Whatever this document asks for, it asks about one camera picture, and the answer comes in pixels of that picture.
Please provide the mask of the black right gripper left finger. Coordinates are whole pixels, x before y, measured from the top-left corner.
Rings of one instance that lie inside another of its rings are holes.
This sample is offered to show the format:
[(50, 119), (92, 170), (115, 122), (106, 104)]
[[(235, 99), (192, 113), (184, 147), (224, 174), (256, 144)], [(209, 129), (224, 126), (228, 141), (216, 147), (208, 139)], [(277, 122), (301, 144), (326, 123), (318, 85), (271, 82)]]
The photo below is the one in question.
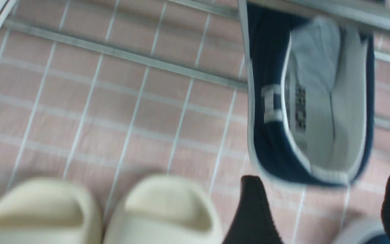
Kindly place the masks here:
[(282, 244), (259, 176), (242, 176), (240, 200), (224, 244)]

